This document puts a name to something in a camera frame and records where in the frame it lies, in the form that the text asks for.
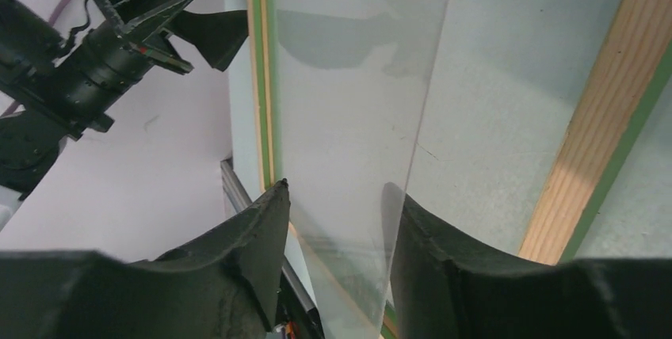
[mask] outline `black cylindrical motor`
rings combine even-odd
[[[152,67],[153,63],[116,36],[106,21],[32,90],[61,117],[81,128],[92,128],[91,124]]]

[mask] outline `cable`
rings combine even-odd
[[[56,22],[59,20],[59,17],[61,17],[61,14],[63,14],[63,11],[65,10],[66,6],[68,6],[71,2],[72,0],[61,0],[59,1],[58,4],[56,4],[56,8],[54,8],[52,14],[49,15],[49,20],[47,21],[49,26],[53,27],[56,24]],[[5,109],[5,112],[0,114],[0,118],[11,115],[12,113],[16,112],[20,106],[21,103],[19,103],[18,101],[16,100],[12,101],[12,104],[10,104],[10,106],[7,107],[7,109]]]
[[[70,51],[72,51],[72,48],[74,47],[75,40],[77,39],[77,35],[80,32],[87,30],[89,26],[91,26],[91,14],[89,13],[89,8],[87,7],[89,5],[89,1],[91,0],[84,0],[84,13],[86,14],[86,22],[84,25],[75,26],[74,28],[70,29],[70,34],[68,35],[66,43],[61,47],[59,58],[63,58],[65,55],[70,54]]]

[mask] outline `white object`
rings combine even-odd
[[[21,206],[20,197],[20,192],[0,186],[0,230],[5,227]]]

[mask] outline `green tape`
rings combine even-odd
[[[257,95],[258,95],[258,119],[259,119],[259,135],[261,137],[262,147],[259,150],[262,152],[262,183],[268,188],[273,184],[270,172],[270,158],[269,158],[269,129],[267,116],[267,101],[270,95],[266,94],[265,87],[265,67],[264,67],[264,40],[263,40],[263,22],[262,22],[262,0],[252,0],[252,12],[254,20],[253,34],[254,34],[254,71],[257,75]]]
[[[385,303],[385,316],[388,317],[395,326],[397,325],[397,314],[395,313],[395,308],[390,304],[390,301]]]
[[[581,214],[574,233],[572,234],[563,255],[560,257],[560,262],[569,261],[576,255],[578,248],[581,246],[583,239],[586,237],[588,230],[590,229],[590,224],[595,220],[595,216],[598,214],[600,207],[604,203],[609,190],[611,189],[613,182],[618,176],[618,172],[623,167],[630,150],[635,146],[637,137],[640,136],[640,132],[644,128],[644,125],[647,122],[647,119],[651,115],[651,111],[655,107],[655,103],[658,101],[660,94],[665,89],[670,76],[672,75],[672,44],[667,46],[665,54],[663,54],[660,59],[658,67],[655,69],[653,78],[649,82],[647,89],[644,91],[640,103],[637,105],[635,112],[632,114],[630,121],[628,122],[628,127],[625,129],[625,132],[621,136],[616,150],[613,152],[607,167],[598,182],[598,185],[593,191],[593,195],[588,200],[586,208]]]
[[[383,325],[380,329],[380,335],[382,335],[384,339],[396,339],[395,335],[386,327],[386,325]]]

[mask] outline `transparent plastic panel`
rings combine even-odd
[[[447,0],[273,0],[276,177],[327,337],[378,338]]]

